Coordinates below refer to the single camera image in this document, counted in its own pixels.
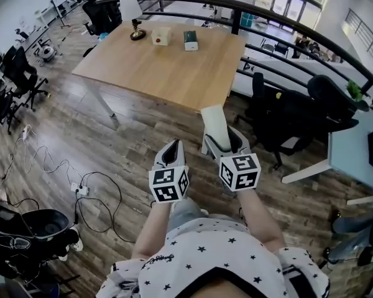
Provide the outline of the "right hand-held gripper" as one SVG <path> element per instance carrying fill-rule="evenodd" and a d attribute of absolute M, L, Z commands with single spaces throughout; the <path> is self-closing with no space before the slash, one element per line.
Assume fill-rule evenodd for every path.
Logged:
<path fill-rule="evenodd" d="M 231 151 L 223 152 L 207 133 L 203 136 L 201 153 L 212 157 L 219 167 L 218 176 L 227 190 L 239 192 L 255 189 L 261 173 L 258 157 L 251 152 L 248 139 L 228 126 Z"/>

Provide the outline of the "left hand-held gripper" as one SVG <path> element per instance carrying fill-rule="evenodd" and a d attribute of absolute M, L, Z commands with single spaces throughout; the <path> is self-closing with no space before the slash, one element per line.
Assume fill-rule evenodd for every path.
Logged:
<path fill-rule="evenodd" d="M 188 170 L 189 167 L 185 165 L 183 142 L 174 139 L 166 144 L 156 154 L 155 164 L 149 171 L 149 187 L 155 201 L 181 201 L 186 196 L 190 184 Z"/>

